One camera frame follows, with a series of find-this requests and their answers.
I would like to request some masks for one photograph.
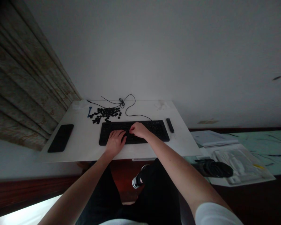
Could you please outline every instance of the smartphone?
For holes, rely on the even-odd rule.
[[[72,133],[74,125],[67,124],[61,125],[55,138],[53,139],[48,152],[63,152],[66,148],[70,135]]]

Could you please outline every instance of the hand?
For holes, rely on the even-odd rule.
[[[127,136],[123,138],[123,141],[121,143],[122,137],[126,131],[124,130],[115,130],[112,131],[109,135],[107,144],[106,144],[106,150],[105,152],[114,158],[124,147],[124,144],[126,142]]]
[[[142,123],[136,122],[131,126],[129,133],[140,138],[146,138],[146,136],[150,134],[150,131]]]

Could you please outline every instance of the blue tool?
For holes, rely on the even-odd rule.
[[[90,107],[90,110],[88,111],[88,118],[90,117],[90,112],[91,112],[91,107]]]

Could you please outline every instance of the keyboard keys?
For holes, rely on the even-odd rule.
[[[126,131],[125,136],[127,136],[127,139],[125,144],[147,143],[145,139],[136,137],[134,134],[129,133],[129,130],[134,123],[135,122],[102,123],[99,145],[104,146],[107,144],[109,134],[113,130]],[[140,123],[142,123],[149,131],[155,134],[160,140],[164,142],[168,142],[170,140],[162,120],[140,121]]]

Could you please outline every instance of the white desk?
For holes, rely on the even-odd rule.
[[[115,105],[107,101],[92,101],[104,107],[114,107]],[[144,121],[148,120],[142,116],[128,117],[125,115],[127,107],[133,104],[134,101],[125,101],[125,108],[121,109],[122,116],[110,117],[111,122],[121,121]],[[89,104],[92,107],[91,113],[97,112],[99,106]],[[99,137],[101,131],[101,124],[105,122],[101,119],[100,124],[93,124],[90,118],[87,118],[89,107],[80,110],[74,110],[72,106],[56,127],[51,135],[47,144],[41,151],[40,162],[70,162],[70,161],[92,161],[98,160],[104,153],[105,146],[99,145]],[[170,141],[166,142],[168,146],[174,149],[181,156],[196,156],[201,155],[201,152],[194,141],[192,135],[188,131],[185,123],[183,122],[180,114],[178,113],[172,101],[136,101],[134,106],[130,107],[127,111],[128,115],[142,114],[150,117],[152,120],[163,120],[167,129]],[[174,133],[171,133],[166,122],[166,118],[170,118]],[[74,124],[72,134],[69,138],[67,146],[63,152],[48,153],[50,147],[59,127],[63,124]],[[125,145],[122,151],[115,157],[115,159],[148,159],[156,158],[153,150],[149,144],[129,144]]]

